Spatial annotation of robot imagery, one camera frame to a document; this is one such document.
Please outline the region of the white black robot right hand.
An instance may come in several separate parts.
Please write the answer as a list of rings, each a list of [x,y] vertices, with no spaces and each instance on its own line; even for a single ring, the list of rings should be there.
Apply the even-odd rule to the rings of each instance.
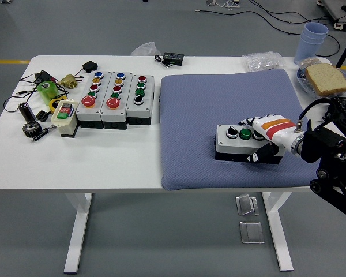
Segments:
[[[268,141],[248,157],[244,157],[244,162],[279,164],[281,157],[277,154],[283,149],[299,155],[298,147],[303,140],[304,132],[297,132],[296,125],[290,119],[278,114],[269,114],[244,119],[239,125],[251,126],[257,137]]]

